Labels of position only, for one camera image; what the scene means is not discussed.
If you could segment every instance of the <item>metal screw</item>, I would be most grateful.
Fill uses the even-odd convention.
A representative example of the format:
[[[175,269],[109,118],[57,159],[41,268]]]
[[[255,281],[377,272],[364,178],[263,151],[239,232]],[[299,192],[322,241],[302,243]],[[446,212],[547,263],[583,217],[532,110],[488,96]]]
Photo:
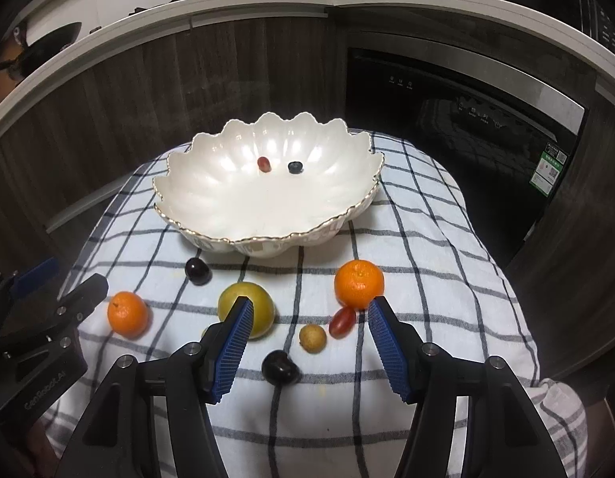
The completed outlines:
[[[124,354],[123,356],[119,356],[116,362],[117,362],[118,367],[126,368],[132,365],[134,360],[135,358],[131,356],[130,354]]]
[[[421,348],[427,356],[437,356],[440,354],[440,347],[435,343],[424,343]]]
[[[190,343],[184,345],[184,352],[188,356],[194,356],[195,354],[198,354],[200,350],[201,343],[198,343],[198,341],[191,341]]]
[[[500,356],[491,356],[489,362],[493,368],[501,369],[506,366],[506,362]]]

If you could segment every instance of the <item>bowl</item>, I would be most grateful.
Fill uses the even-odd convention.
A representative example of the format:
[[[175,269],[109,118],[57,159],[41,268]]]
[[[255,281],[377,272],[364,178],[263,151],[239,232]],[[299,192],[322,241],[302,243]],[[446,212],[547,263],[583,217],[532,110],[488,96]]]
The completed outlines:
[[[385,162],[371,147],[369,133],[350,133],[340,118],[230,120],[219,134],[195,135],[187,152],[169,154],[168,174],[152,180],[161,199],[154,208],[210,252],[267,258],[315,246],[371,204]],[[259,157],[267,157],[269,172]],[[302,172],[290,173],[290,162],[301,162]]]

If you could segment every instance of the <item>dishwasher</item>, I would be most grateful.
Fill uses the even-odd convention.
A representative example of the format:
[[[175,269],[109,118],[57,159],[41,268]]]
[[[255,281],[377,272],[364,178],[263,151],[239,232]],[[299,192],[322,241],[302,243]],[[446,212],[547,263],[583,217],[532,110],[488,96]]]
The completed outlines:
[[[586,110],[458,47],[373,32],[350,33],[348,46],[348,126],[404,139],[442,164],[505,268],[557,193]]]

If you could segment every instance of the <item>countertop edge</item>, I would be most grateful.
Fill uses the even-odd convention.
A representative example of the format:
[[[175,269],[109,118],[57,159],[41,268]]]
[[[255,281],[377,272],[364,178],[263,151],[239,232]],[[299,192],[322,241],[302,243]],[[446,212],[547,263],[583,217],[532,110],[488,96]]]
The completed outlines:
[[[295,14],[297,6],[305,6],[306,10],[353,6],[412,6],[478,16],[526,31],[561,47],[608,77],[615,85],[615,55],[609,50],[565,23],[504,0],[180,0],[153,7],[103,27],[42,65],[0,103],[0,136],[1,131],[8,129],[10,124],[63,81],[116,53],[151,39],[185,30],[193,25],[192,17],[198,17],[199,14],[227,11],[234,12],[235,19],[239,19],[238,9],[254,13],[264,10],[265,6],[276,6],[275,15],[279,16],[285,13],[290,16]],[[120,40],[124,38],[128,41],[121,43]]]

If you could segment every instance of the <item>checkered tablecloth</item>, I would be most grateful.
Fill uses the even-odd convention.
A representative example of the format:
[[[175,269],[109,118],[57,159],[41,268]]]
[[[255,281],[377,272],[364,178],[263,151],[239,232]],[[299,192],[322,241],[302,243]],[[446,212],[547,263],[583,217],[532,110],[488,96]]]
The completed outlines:
[[[230,394],[208,408],[231,477],[320,478],[393,476],[414,414],[391,392],[365,315],[343,340],[324,351],[299,346],[300,327],[327,326],[339,306],[334,273],[353,258],[385,273],[385,295],[402,321],[423,340],[477,361],[498,354],[526,387],[555,441],[569,476],[583,476],[586,417],[571,388],[539,381],[537,347],[500,268],[475,236],[462,194],[450,174],[412,145],[372,134],[386,156],[372,206],[324,245],[297,247],[273,259],[238,253],[200,253],[152,210],[152,177],[166,173],[167,153],[140,167],[114,198],[85,244],[63,292],[94,272],[109,294],[132,290],[152,311],[149,329],[135,341],[112,335],[106,303],[80,326],[88,371],[45,415],[47,432],[62,451],[90,395],[114,361],[166,357],[198,340],[217,321],[221,291],[236,281],[268,290],[277,308],[269,335],[250,341]],[[175,151],[184,151],[186,145]],[[197,287],[185,262],[201,256],[213,279]],[[284,349],[303,372],[301,381],[274,388],[261,374],[266,354]],[[156,398],[156,431],[164,476],[176,476],[166,405]],[[458,398],[449,475],[459,476],[467,399]]]

